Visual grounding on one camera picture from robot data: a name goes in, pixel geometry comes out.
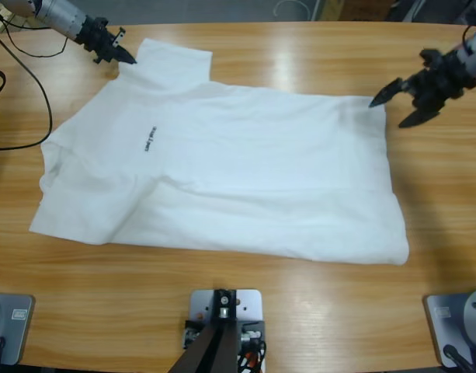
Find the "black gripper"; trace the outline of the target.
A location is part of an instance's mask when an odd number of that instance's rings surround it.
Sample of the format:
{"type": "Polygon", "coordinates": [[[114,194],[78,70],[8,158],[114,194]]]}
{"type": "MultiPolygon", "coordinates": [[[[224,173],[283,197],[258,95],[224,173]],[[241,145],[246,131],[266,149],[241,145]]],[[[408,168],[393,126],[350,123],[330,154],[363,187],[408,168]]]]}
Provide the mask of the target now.
{"type": "Polygon", "coordinates": [[[438,50],[422,50],[419,55],[424,66],[421,71],[405,81],[396,78],[369,104],[369,108],[373,108],[387,103],[402,91],[410,94],[415,110],[398,125],[399,128],[416,127],[432,120],[440,114],[448,99],[458,99],[465,89],[476,86],[476,78],[467,70],[463,52],[452,50],[442,54],[438,50]]]}
{"type": "Polygon", "coordinates": [[[136,59],[125,48],[120,46],[126,30],[120,27],[119,32],[113,35],[106,28],[108,20],[103,17],[85,17],[75,42],[82,45],[87,51],[94,51],[97,58],[96,64],[101,61],[111,62],[113,59],[127,64],[136,64],[136,59]]]}

